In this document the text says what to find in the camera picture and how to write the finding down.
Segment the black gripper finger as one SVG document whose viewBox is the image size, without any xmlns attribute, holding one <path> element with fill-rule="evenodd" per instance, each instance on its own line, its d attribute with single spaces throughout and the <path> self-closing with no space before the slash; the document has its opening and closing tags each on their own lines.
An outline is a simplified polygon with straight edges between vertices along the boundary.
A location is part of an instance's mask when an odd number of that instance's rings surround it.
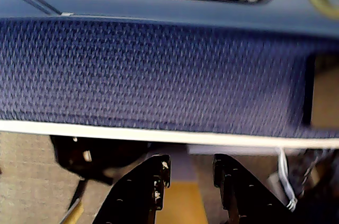
<svg viewBox="0 0 339 224">
<path fill-rule="evenodd" d="M 295 223 L 293 214 L 248 169 L 231 156 L 213 157 L 213 183 L 228 211 L 227 223 Z"/>
<path fill-rule="evenodd" d="M 170 182 L 170 156 L 151 156 L 112 186 L 93 223 L 155 223 Z"/>
</svg>

